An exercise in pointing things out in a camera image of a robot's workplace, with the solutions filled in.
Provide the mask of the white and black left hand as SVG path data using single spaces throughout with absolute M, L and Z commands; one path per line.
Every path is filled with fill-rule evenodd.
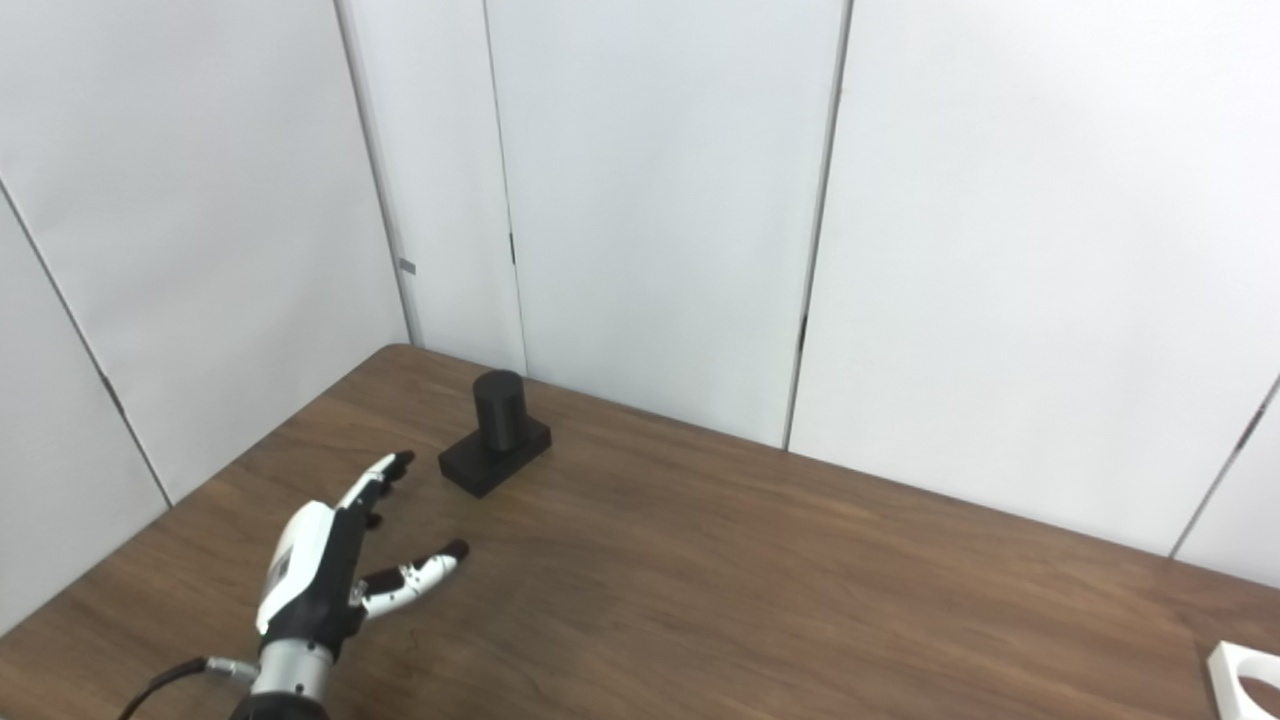
M 413 460 L 411 451 L 388 454 L 337 503 L 308 501 L 293 514 L 271 556 L 256 612 L 264 648 L 301 641 L 338 659 L 365 621 L 420 600 L 466 560 L 468 543 L 453 539 L 435 553 L 357 573 L 365 536 L 381 523 L 375 507 Z

